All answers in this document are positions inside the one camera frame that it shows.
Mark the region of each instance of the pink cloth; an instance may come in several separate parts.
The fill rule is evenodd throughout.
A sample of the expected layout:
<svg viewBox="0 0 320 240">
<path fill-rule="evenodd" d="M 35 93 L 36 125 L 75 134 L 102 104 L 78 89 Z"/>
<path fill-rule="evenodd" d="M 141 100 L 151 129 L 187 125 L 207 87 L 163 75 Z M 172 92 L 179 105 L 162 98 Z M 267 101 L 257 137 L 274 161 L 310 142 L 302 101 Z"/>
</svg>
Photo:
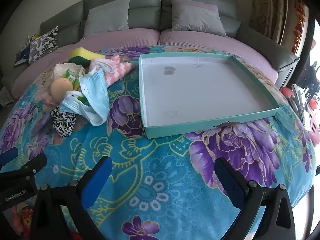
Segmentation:
<svg viewBox="0 0 320 240">
<path fill-rule="evenodd" d="M 76 44 L 67 45 L 39 59 L 29 66 L 15 81 L 12 88 L 14 98 L 19 98 L 28 86 L 45 70 L 54 65 L 67 62 L 73 49 L 83 47 L 89 51 L 97 52 L 101 49 L 156 46 L 160 33 L 151 29 L 129 29 L 118 32 L 102 32 L 86 38 Z"/>
<path fill-rule="evenodd" d="M 253 48 L 233 38 L 193 31 L 165 30 L 160 35 L 159 45 L 214 49 L 242 57 L 247 63 L 257 67 L 273 83 L 278 73 L 268 60 Z"/>
<path fill-rule="evenodd" d="M 97 65 L 99 62 L 109 64 L 113 69 L 113 73 L 103 72 L 107 87 L 110 87 L 114 82 L 123 78 L 135 68 L 135 64 L 129 62 L 121 63 L 120 56 L 114 56 L 110 59 L 96 58 L 92 60 L 89 71 L 93 70 L 94 67 L 96 67 L 96 70 L 99 70 L 100 68 Z"/>
</svg>

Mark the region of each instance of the brown egg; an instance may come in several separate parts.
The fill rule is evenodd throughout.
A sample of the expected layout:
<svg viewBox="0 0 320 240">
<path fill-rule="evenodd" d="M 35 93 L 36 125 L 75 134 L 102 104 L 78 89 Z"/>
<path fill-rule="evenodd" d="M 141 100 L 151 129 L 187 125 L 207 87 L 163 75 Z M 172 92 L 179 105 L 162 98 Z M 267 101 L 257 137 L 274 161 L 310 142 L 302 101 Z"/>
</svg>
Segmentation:
<svg viewBox="0 0 320 240">
<path fill-rule="evenodd" d="M 57 78 L 55 79 L 50 87 L 50 93 L 54 101 L 56 101 L 58 104 L 60 104 L 65 94 L 68 91 L 73 90 L 73 85 L 70 80 L 66 78 Z"/>
</svg>

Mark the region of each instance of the yellow sponge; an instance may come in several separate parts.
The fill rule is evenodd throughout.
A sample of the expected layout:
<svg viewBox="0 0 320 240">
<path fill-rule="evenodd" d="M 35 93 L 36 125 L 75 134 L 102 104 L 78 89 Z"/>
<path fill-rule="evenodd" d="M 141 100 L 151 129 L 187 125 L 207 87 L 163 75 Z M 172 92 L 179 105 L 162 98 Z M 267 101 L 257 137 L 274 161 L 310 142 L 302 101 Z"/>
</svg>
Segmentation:
<svg viewBox="0 0 320 240">
<path fill-rule="evenodd" d="M 69 63 L 82 65 L 83 67 L 89 67 L 91 60 L 95 58 L 105 58 L 105 56 L 88 51 L 87 49 L 80 47 L 71 51 L 69 56 Z"/>
</svg>

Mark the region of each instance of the blue face mask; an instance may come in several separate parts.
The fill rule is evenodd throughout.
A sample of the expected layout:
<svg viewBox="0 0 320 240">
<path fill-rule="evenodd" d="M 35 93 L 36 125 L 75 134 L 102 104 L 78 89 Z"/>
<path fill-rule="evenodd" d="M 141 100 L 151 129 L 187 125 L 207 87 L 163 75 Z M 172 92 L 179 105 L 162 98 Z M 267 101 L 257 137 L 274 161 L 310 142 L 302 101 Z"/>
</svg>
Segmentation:
<svg viewBox="0 0 320 240">
<path fill-rule="evenodd" d="M 60 105 L 60 111 L 79 114 L 85 117 L 92 125 L 102 125 L 108 118 L 110 111 L 109 96 L 103 70 L 112 73 L 111 66 L 100 66 L 96 71 L 93 69 L 87 75 L 80 77 L 80 87 L 82 93 L 78 91 L 68 91 Z M 89 106 L 82 103 L 77 97 L 85 96 Z"/>
</svg>

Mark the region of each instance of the sofa armrest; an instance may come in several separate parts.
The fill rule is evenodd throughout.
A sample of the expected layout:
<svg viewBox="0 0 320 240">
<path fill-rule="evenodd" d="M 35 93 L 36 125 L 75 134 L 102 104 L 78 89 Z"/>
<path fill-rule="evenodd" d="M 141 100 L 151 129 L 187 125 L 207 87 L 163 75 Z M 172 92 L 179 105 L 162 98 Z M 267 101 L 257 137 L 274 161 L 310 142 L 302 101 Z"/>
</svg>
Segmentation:
<svg viewBox="0 0 320 240">
<path fill-rule="evenodd" d="M 236 40 L 248 45 L 263 57 L 265 57 L 271 66 L 277 71 L 287 71 L 294 68 L 299 57 L 281 46 L 275 41 L 269 39 L 261 33 L 258 33 L 248 25 L 242 23 L 236 35 Z"/>
<path fill-rule="evenodd" d="M 24 72 L 28 68 L 28 66 L 29 64 L 27 62 L 23 63 L 15 68 L 11 68 L 10 73 L 3 76 L 1 82 L 10 93 L 13 88 L 14 82 L 22 74 L 22 72 Z"/>
</svg>

